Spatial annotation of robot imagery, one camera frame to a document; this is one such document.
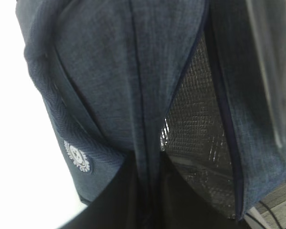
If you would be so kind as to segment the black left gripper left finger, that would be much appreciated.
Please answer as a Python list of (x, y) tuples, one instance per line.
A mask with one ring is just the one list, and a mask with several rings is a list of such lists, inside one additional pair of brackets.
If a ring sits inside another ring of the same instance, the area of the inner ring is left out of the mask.
[(62, 229), (143, 229), (145, 188), (131, 152), (101, 194)]

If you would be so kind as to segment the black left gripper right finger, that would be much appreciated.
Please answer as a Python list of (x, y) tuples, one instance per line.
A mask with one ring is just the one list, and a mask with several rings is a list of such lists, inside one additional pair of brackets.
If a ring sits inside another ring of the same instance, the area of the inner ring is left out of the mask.
[(198, 195), (184, 180), (169, 156), (160, 154), (158, 229), (248, 229), (228, 219)]

